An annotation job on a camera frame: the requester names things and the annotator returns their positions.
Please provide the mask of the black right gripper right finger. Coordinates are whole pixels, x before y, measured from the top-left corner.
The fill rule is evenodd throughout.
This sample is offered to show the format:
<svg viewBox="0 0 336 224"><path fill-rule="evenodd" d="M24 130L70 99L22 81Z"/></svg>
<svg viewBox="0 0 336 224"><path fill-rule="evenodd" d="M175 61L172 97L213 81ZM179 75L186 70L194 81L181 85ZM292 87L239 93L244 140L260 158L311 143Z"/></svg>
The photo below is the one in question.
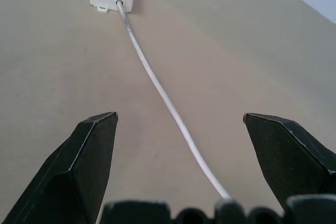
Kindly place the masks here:
<svg viewBox="0 0 336 224"><path fill-rule="evenodd" d="M295 121L246 113L258 163L281 206L295 195L335 194L335 153Z"/></svg>

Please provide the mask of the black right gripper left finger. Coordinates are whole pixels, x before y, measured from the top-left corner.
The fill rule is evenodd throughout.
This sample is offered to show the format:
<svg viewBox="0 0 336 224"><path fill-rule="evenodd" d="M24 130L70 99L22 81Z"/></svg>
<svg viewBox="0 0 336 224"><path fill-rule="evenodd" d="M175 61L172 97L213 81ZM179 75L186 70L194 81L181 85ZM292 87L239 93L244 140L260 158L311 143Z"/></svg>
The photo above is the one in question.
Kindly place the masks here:
<svg viewBox="0 0 336 224"><path fill-rule="evenodd" d="M116 112L80 122L45 160L4 223L95 223L106 192Z"/></svg>

